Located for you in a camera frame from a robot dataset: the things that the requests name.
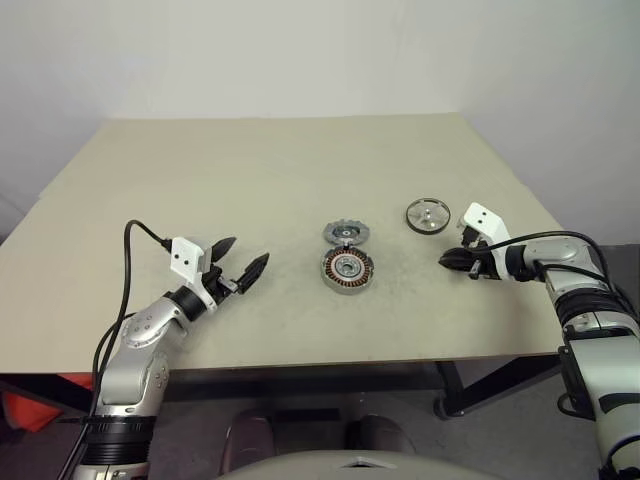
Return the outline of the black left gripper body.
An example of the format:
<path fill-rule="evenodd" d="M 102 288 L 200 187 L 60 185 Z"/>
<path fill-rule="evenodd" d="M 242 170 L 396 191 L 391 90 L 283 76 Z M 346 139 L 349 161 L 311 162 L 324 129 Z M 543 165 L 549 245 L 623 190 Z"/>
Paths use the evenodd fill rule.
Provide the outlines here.
<path fill-rule="evenodd" d="M 223 270 L 211 263 L 209 270 L 202 275 L 202 284 L 214 301 L 224 301 L 239 292 L 236 281 L 224 277 Z"/>

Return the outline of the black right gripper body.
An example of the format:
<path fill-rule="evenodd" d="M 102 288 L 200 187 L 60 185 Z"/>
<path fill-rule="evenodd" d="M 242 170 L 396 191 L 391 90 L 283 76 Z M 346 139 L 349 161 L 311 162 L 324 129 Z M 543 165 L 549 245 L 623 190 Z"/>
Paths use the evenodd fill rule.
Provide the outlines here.
<path fill-rule="evenodd" d="M 496 266 L 489 244 L 476 230 L 467 226 L 462 231 L 463 258 L 467 261 L 469 277 L 478 280 L 480 277 L 495 279 Z"/>

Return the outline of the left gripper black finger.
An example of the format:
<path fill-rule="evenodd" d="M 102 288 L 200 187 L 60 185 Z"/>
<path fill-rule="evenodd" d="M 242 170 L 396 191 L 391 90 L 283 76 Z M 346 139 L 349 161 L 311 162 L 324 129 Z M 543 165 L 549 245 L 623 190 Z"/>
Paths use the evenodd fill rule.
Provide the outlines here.
<path fill-rule="evenodd" d="M 269 258 L 270 254 L 264 253 L 250 262 L 243 274 L 235 281 L 237 286 L 236 292 L 238 294 L 245 294 L 261 277 L 268 264 Z"/>
<path fill-rule="evenodd" d="M 227 237 L 217 241 L 214 245 L 211 246 L 210 261 L 212 263 L 217 263 L 218 261 L 220 261 L 229 252 L 235 241 L 235 237 Z"/>

